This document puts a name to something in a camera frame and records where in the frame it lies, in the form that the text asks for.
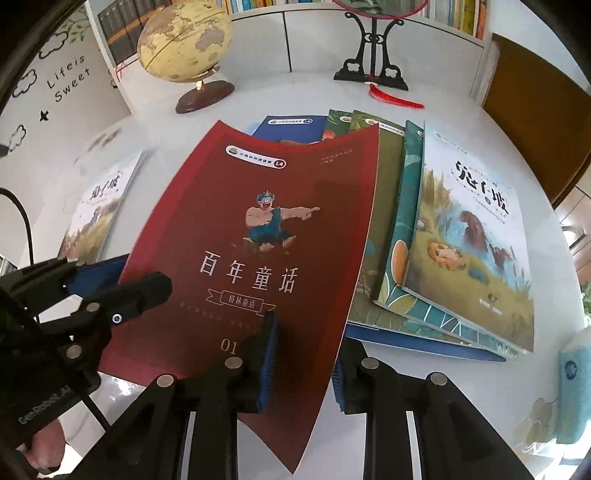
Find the person's hand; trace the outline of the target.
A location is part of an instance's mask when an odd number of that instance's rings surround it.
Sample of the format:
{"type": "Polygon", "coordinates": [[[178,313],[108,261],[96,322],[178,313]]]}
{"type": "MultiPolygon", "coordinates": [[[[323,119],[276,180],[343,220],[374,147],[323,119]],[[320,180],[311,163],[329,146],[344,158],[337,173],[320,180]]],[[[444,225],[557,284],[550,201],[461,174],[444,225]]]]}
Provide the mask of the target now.
{"type": "Polygon", "coordinates": [[[58,419],[38,431],[28,443],[17,450],[38,473],[55,471],[61,466],[65,454],[66,440],[63,427],[58,419]]]}

